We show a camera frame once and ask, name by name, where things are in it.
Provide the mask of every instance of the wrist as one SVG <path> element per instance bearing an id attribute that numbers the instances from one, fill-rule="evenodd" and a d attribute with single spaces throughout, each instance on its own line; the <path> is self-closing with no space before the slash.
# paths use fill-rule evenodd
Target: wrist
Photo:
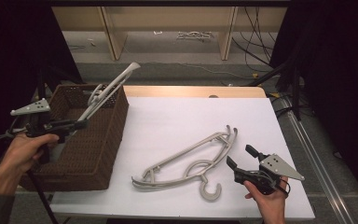
<path id="1" fill-rule="evenodd" d="M 0 165 L 0 195 L 14 195 L 22 173 Z"/>

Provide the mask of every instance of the black wall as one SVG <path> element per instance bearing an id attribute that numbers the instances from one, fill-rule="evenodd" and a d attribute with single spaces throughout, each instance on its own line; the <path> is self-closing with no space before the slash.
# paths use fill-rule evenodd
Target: black wall
<path id="1" fill-rule="evenodd" d="M 285 39 L 299 37 L 293 31 L 311 18 L 307 11 L 289 8 L 277 38 L 280 46 L 272 55 L 274 66 L 290 54 L 296 41 Z M 358 1 L 335 2 L 319 25 L 321 32 L 300 75 L 310 105 L 358 181 Z"/>
<path id="2" fill-rule="evenodd" d="M 37 76 L 49 66 L 80 78 L 50 7 L 16 7 L 0 0 L 0 134 L 12 109 L 30 104 Z M 64 79 L 47 71 L 47 82 Z M 7 145 L 0 141 L 0 157 Z"/>

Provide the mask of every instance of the finger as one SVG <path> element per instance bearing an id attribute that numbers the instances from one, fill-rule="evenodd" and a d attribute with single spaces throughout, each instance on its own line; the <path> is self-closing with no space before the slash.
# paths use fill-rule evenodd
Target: finger
<path id="1" fill-rule="evenodd" d="M 35 161 L 39 160 L 39 158 L 43 155 L 44 152 L 44 150 L 38 150 L 36 154 L 33 155 L 32 159 Z"/>
<path id="2" fill-rule="evenodd" d="M 60 139 L 60 137 L 56 134 L 48 133 L 45 135 L 38 136 L 33 138 L 32 144 L 34 147 L 39 148 L 48 143 L 55 143 Z"/>
<path id="3" fill-rule="evenodd" d="M 259 199 L 260 197 L 263 197 L 263 194 L 250 181 L 245 180 L 245 182 L 243 182 L 243 185 L 249 190 L 249 193 L 252 194 L 252 197 L 255 200 Z"/>
<path id="4" fill-rule="evenodd" d="M 251 199 L 251 198 L 253 198 L 253 195 L 251 193 L 245 195 L 245 199 Z"/>
<path id="5" fill-rule="evenodd" d="M 281 176 L 281 180 L 283 180 L 283 181 L 280 181 L 279 186 L 280 186 L 282 189 L 286 189 L 287 181 L 289 181 L 289 178 L 288 178 L 287 176 Z"/>

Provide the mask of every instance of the floor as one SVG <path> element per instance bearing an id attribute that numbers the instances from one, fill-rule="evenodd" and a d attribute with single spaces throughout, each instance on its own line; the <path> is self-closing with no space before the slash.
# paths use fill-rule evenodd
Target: floor
<path id="1" fill-rule="evenodd" d="M 276 34 L 262 33 L 265 46 L 273 48 Z M 177 39 L 177 32 L 130 33 L 119 61 L 113 62 L 105 36 L 98 32 L 64 32 L 77 67 L 84 81 L 107 82 L 118 75 L 129 63 L 138 62 L 142 74 L 134 73 L 128 80 L 131 85 L 208 85 L 242 86 L 262 76 L 270 68 L 246 55 L 232 43 L 227 61 L 220 59 L 215 34 L 203 41 Z M 251 33 L 236 33 L 234 39 L 246 48 L 245 38 Z M 261 44 L 255 38 L 252 42 Z M 267 61 L 264 50 L 255 45 L 248 48 L 255 56 Z M 277 77 L 263 83 L 266 93 L 275 93 Z M 270 97 L 287 146 L 297 170 L 307 180 L 304 189 L 316 218 L 310 221 L 288 223 L 358 223 L 358 184 L 345 162 L 335 157 L 334 146 L 324 128 L 309 107 L 301 109 L 301 121 L 292 112 L 280 111 L 290 106 L 290 92 L 281 92 L 280 98 Z M 307 105 L 301 95 L 300 103 Z M 196 223 L 188 221 L 122 220 L 97 217 L 58 217 L 61 223 Z M 48 216 L 37 195 L 20 190 L 12 213 L 12 223 L 49 223 Z M 237 223 L 261 223 L 238 221 Z"/>

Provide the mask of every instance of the cabinet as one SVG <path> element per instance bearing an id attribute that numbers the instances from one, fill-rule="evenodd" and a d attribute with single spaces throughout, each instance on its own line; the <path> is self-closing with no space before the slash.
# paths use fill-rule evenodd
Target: cabinet
<path id="1" fill-rule="evenodd" d="M 53 7 L 63 31 L 104 31 L 112 60 L 118 60 L 131 31 L 217 32 L 227 60 L 233 32 L 251 32 L 255 7 Z M 261 7 L 260 30 L 279 32 L 285 7 Z"/>

